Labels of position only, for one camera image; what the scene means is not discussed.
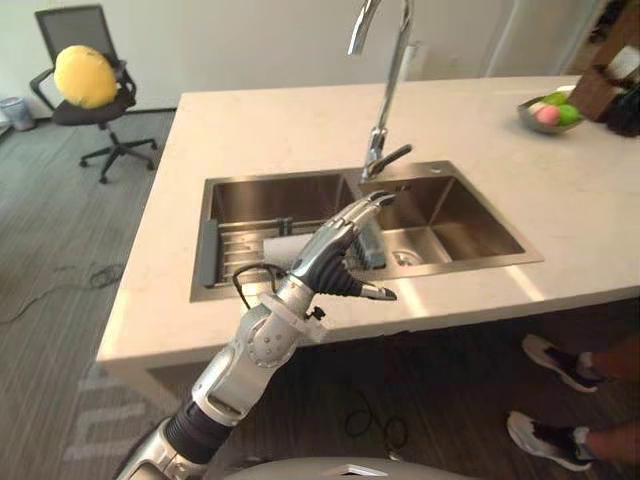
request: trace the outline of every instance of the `white countertop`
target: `white countertop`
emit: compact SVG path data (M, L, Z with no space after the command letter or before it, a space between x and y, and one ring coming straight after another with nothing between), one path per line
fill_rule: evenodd
M400 85L387 149L450 160L545 261L389 280L397 302L321 296L327 341L509 318L640 294L640 143L584 122L524 130L515 108L575 77ZM382 85L182 96L98 353L103 365L207 360L239 298L189 303L206 178L360 166Z

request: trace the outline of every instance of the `sneaker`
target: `sneaker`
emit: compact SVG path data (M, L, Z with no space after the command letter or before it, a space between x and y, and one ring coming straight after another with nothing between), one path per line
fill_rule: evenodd
M577 456L580 447L574 438L575 428L551 427L520 412L511 412L507 430L516 445L531 455L548 458L574 472L583 472L591 467L590 460L581 460Z
M536 335L527 335L522 341L522 349L527 356L541 367L560 374L560 378L574 390L593 393L598 384L606 380L604 377L586 378L578 373L578 356L563 352L552 343Z

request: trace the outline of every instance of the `faucet handle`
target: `faucet handle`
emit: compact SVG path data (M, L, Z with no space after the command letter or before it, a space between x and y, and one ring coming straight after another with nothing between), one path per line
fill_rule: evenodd
M398 148L397 150L394 150L393 152L391 152L387 156L382 157L380 160L372 162L367 167L369 176L370 177L375 177L380 172L382 172L382 170L384 170L384 168L387 165L389 165L390 163L395 162L396 160L398 160L401 157L404 157L406 154L411 152L411 150L413 150L413 147L410 144L403 145L402 147Z

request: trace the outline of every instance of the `sink basin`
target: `sink basin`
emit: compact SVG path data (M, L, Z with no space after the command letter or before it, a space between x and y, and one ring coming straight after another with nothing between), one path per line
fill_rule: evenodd
M364 184L361 173L355 168L207 180L191 301L235 296L233 272L263 259L265 238L312 233L376 190L396 193L377 217L386 266L366 270L348 255L348 267L362 280L542 261L450 162L394 166ZM247 294L269 288L264 273L249 271L240 280Z
M354 200L334 172L206 180L191 300L237 295L231 277L263 260L265 239L313 233ZM268 278L255 270L240 276L248 294L267 290Z

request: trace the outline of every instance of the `black cord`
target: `black cord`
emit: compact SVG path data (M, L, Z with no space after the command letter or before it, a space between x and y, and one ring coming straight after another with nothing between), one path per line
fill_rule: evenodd
M276 293L276 277L278 275L282 276L287 274L287 271L284 268L281 268L272 263L265 263L265 262L250 263L249 265L240 267L235 272L233 272L233 276L231 277L231 280L233 281L233 284L235 285L236 290L238 291L238 295L240 295L240 298L244 302L247 309L251 309L251 306L249 305L249 302L247 302L247 299L244 297L244 293L242 292L242 284L240 283L240 280L238 279L238 277L242 273L246 272L247 270L253 270L253 269L266 270L267 272L269 272L269 277L271 278L271 290L273 290L273 293Z
M27 302L27 304L20 309L18 313L16 313L13 317L8 320L4 320L0 322L0 326L9 325L10 323L14 323L24 315L27 310L29 310L33 305L38 303L43 298L51 295L52 293L61 291L61 290L101 290L103 288L108 287L109 285L113 285L118 283L122 278L122 274L124 273L124 265L121 263L114 263L111 265L107 265L104 268L101 268L97 272L93 273L91 277L89 277L88 285L79 285L75 283L63 283L61 285L56 285L55 287L51 287L44 292L42 292L37 297L32 298Z
M357 438L369 431L371 425L375 425L382 433L382 439L387 455L397 452L409 441L407 424L402 417L392 416L384 424L373 412L367 397L360 390L355 390L362 399L365 408L354 410L344 420L344 430L351 438Z

